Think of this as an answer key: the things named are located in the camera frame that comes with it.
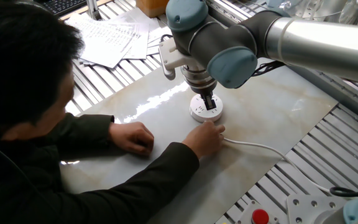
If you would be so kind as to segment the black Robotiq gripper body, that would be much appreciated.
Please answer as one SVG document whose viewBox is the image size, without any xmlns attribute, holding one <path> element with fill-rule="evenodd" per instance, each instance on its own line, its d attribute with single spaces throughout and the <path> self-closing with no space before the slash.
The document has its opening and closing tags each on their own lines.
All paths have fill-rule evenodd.
<svg viewBox="0 0 358 224">
<path fill-rule="evenodd" d="M 209 86 L 207 88 L 195 88 L 193 87 L 193 91 L 199 95 L 213 95 L 214 86 Z"/>
</svg>

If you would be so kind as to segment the person's right hand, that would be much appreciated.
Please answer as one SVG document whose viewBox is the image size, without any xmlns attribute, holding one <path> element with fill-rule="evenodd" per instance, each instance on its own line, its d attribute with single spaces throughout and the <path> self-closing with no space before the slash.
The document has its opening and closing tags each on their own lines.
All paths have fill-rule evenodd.
<svg viewBox="0 0 358 224">
<path fill-rule="evenodd" d="M 198 159 L 201 159 L 221 150 L 224 131 L 223 125 L 216 126 L 212 121 L 205 121 L 193 129 L 182 143 L 189 147 Z"/>
</svg>

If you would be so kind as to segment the person's left hand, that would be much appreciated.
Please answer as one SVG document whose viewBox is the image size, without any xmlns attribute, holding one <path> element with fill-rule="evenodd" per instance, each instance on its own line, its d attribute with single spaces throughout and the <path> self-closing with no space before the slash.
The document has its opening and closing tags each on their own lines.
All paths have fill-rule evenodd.
<svg viewBox="0 0 358 224">
<path fill-rule="evenodd" d="M 154 148 L 154 135 L 141 122 L 109 125 L 109 140 L 118 148 L 149 156 Z"/>
</svg>

